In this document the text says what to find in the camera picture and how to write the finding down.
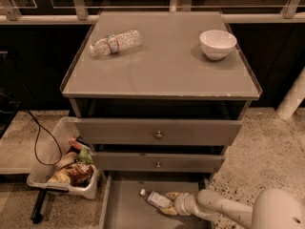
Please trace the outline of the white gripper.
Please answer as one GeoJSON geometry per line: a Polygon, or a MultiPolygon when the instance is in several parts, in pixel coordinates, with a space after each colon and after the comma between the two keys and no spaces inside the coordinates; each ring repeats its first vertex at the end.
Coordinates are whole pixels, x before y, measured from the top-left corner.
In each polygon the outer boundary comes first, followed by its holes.
{"type": "Polygon", "coordinates": [[[195,199],[194,195],[188,193],[169,192],[165,194],[166,198],[174,200],[174,207],[161,208],[160,211],[168,216],[190,216],[193,214],[195,199]]]}

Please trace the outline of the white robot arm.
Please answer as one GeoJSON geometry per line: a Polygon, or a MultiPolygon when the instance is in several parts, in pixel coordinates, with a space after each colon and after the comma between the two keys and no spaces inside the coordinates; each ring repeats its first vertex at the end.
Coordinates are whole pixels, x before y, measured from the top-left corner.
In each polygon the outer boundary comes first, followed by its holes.
{"type": "Polygon", "coordinates": [[[210,189],[203,189],[196,196],[177,192],[170,192],[168,196],[173,203],[161,209],[165,215],[195,215],[209,221],[223,215],[244,229],[305,229],[301,201],[280,189],[263,190],[253,207],[226,199],[210,189]]]}

